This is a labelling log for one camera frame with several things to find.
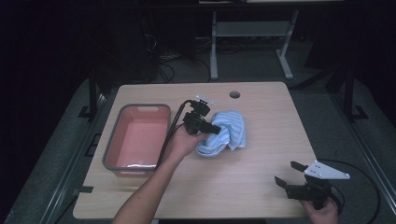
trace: floor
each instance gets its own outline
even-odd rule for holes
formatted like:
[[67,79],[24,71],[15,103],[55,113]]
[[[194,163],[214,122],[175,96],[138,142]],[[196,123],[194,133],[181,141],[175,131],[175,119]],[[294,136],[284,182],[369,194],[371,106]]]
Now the floor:
[[[282,39],[237,39],[233,43],[224,41],[219,54],[219,79],[217,82],[235,81],[282,81],[294,86],[312,77],[320,70],[305,68],[304,62],[312,46],[309,41],[293,41],[287,59],[295,75],[286,80],[276,58],[275,49]],[[174,55],[163,55],[164,59]],[[192,83],[208,80],[208,51],[197,53],[199,60],[178,59],[163,62],[162,71],[152,81],[156,83]],[[340,103],[343,90],[327,93],[325,77],[303,90],[290,91],[291,97],[308,138],[318,158],[327,161],[334,168],[351,174],[348,181],[332,181],[345,195],[345,207],[340,215],[340,223],[396,223],[392,210],[392,198],[384,192],[378,173],[374,173],[370,161],[364,156],[368,148],[379,163],[390,189],[396,182],[396,130],[378,108],[370,92],[355,82],[354,105],[361,105],[368,119],[350,122],[346,119]],[[117,89],[102,98],[99,111],[93,121],[78,118],[81,108],[89,104],[88,81],[81,83],[70,101],[63,118],[49,140],[29,180],[26,182],[18,200],[15,202],[7,223],[110,223],[111,220],[77,220],[72,211],[78,190],[82,186],[92,157],[89,156],[105,123],[106,116],[117,93]],[[353,164],[358,169],[339,161]],[[375,193],[370,176],[378,185],[380,202]],[[309,223],[306,217],[266,220],[217,220],[216,223]],[[171,223],[195,223],[182,220]]]

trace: wooden table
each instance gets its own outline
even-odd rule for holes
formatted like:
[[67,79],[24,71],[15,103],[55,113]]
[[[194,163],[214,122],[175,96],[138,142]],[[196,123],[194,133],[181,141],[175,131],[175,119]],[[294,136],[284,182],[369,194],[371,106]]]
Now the wooden table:
[[[238,91],[240,98],[230,97]],[[145,180],[117,177],[102,164],[106,144],[120,109],[127,104],[167,104],[174,116],[186,100],[201,93],[214,101],[206,116],[239,110],[245,121],[247,146],[227,147],[214,158],[192,152],[177,168],[155,218],[301,217],[303,208],[287,198],[274,176],[302,185],[304,175],[290,161],[309,165],[316,159],[288,89],[281,82],[158,84],[122,86],[110,111],[74,209],[76,218],[113,218]],[[186,106],[184,113],[191,108]]]

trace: pink bin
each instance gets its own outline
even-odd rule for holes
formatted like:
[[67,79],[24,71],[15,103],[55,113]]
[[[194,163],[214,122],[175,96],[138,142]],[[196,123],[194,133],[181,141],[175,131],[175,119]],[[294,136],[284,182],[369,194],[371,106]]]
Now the pink bin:
[[126,105],[119,113],[102,159],[118,176],[150,175],[168,131],[168,105]]

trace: blue and white striped towel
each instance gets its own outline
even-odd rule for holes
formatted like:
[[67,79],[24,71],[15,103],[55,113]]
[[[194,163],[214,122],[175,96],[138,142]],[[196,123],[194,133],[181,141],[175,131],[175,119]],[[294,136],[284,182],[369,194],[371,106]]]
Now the blue and white striped towel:
[[245,147],[246,130],[245,121],[239,111],[227,110],[213,115],[212,124],[221,128],[219,134],[210,134],[206,139],[198,143],[196,152],[205,157],[214,157],[227,147],[231,150],[237,147]]

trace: human arm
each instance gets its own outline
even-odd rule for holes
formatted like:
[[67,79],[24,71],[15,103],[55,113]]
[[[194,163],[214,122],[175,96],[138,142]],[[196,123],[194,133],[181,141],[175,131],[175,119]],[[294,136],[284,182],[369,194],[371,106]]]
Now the human arm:
[[203,133],[189,135],[184,126],[179,127],[166,148],[163,163],[124,203],[113,223],[151,223],[176,168],[205,137]]
[[316,210],[312,202],[300,201],[313,224],[337,224],[338,209],[334,201],[328,198],[323,208]]

